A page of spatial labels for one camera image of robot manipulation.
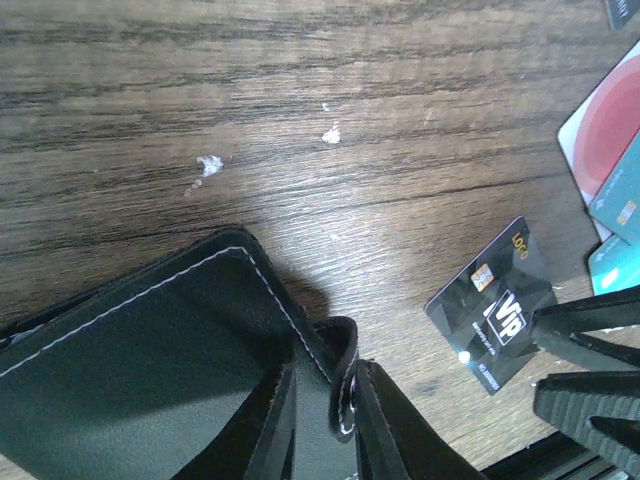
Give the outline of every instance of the blue card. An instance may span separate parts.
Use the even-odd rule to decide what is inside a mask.
[[[589,271],[596,295],[640,285],[640,245],[613,235],[589,257]]]
[[[589,206],[593,218],[631,245],[640,244],[640,133]]]

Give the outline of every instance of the black card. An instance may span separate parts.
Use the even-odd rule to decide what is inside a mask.
[[[524,217],[516,218],[427,304],[426,312],[493,395],[538,351],[534,310],[556,297]]]
[[[612,30],[620,30],[640,9],[640,0],[604,0]]]

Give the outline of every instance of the wood grain surface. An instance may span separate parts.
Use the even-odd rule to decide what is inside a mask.
[[[559,299],[590,295],[555,135],[639,26],[594,0],[4,0],[0,324],[242,223],[484,467],[551,431],[532,384],[569,367],[489,397],[423,306],[521,214]]]

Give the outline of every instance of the card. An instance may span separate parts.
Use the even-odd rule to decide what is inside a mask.
[[[518,217],[425,310],[493,395],[538,351],[530,336],[533,311],[555,303],[536,242]]]
[[[589,271],[596,295],[640,285],[640,245],[612,235],[589,257]]]
[[[622,240],[640,247],[640,133],[596,195],[589,213]]]
[[[640,0],[604,0],[612,30],[620,30],[640,9]]]
[[[587,206],[640,128],[640,42],[558,132],[558,142]],[[594,221],[604,242],[611,232]]]

